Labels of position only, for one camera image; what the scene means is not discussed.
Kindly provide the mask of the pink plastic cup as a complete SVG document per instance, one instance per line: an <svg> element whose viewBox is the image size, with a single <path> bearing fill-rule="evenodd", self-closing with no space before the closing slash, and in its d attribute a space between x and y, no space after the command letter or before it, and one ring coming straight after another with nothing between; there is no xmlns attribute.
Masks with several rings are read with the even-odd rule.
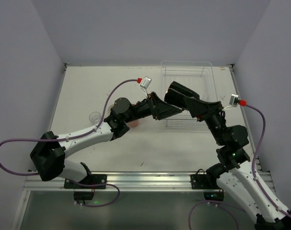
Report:
<svg viewBox="0 0 291 230"><path fill-rule="evenodd" d="M135 128L139 125L139 120L134 120L134 121L131 121L129 123L127 123L127 125L130 127L130 128Z"/></svg>

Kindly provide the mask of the black metal mug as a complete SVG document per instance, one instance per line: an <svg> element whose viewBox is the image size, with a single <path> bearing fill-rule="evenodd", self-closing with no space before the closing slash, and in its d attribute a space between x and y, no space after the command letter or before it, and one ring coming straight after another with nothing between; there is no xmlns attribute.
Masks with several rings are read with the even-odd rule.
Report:
<svg viewBox="0 0 291 230"><path fill-rule="evenodd" d="M184 101L185 97L194 98L197 100L200 99L200 95L197 94L195 91L187 88L186 86L176 81L173 81L168 87L168 90L164 97L164 101L183 110L187 110L188 107Z"/></svg>

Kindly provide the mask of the clear faceted glass cup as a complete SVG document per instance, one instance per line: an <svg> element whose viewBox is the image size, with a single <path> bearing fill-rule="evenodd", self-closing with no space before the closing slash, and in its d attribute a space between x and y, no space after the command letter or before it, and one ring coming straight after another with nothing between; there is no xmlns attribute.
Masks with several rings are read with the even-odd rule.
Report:
<svg viewBox="0 0 291 230"><path fill-rule="evenodd" d="M89 115L89 121L92 125L96 125L100 122L101 120L101 113L99 112L92 112L90 115Z"/></svg>

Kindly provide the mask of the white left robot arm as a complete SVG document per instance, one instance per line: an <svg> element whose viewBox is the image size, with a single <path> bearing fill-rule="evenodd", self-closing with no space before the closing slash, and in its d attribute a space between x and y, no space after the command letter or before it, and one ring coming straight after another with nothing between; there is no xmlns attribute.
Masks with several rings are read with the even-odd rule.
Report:
<svg viewBox="0 0 291 230"><path fill-rule="evenodd" d="M182 111L162 101L155 92L135 105L127 98L119 98L114 102L109 116L96 126L66 135L56 136L52 131L44 133L30 157L42 181L56 177L76 182L89 180L90 170L86 164L67 160L70 155L95 144L121 138L130 130L129 122L148 116L162 120Z"/></svg>

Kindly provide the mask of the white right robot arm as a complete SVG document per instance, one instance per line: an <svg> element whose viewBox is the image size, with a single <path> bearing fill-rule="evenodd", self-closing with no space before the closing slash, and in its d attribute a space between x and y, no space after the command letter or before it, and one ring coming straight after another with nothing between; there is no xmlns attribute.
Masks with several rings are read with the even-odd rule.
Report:
<svg viewBox="0 0 291 230"><path fill-rule="evenodd" d="M184 97L191 117L205 122L219 149L219 163L207 169L208 180L226 191L249 215L257 230L291 230L291 210L270 190L244 150L245 126L227 126L221 102Z"/></svg>

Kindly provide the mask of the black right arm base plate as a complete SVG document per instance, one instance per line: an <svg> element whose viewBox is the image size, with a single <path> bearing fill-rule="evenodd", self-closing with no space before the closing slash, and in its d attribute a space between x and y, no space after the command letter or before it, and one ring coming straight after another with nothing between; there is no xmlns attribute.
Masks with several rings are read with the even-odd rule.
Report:
<svg viewBox="0 0 291 230"><path fill-rule="evenodd" d="M202 189L202 190L218 190L225 189L227 185L230 185L234 180L228 177L226 173L221 175L211 175L211 174L191 174L190 183L192 189Z"/></svg>

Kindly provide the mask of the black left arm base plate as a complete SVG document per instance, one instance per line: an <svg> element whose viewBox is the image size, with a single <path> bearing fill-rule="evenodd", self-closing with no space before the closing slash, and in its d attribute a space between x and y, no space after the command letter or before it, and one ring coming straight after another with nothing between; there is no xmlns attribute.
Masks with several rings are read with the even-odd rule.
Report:
<svg viewBox="0 0 291 230"><path fill-rule="evenodd" d="M68 179L65 180L65 189L105 189L106 188L107 175L106 174L92 174L86 176L85 179L78 182L78 184L85 184L85 186L78 185Z"/></svg>

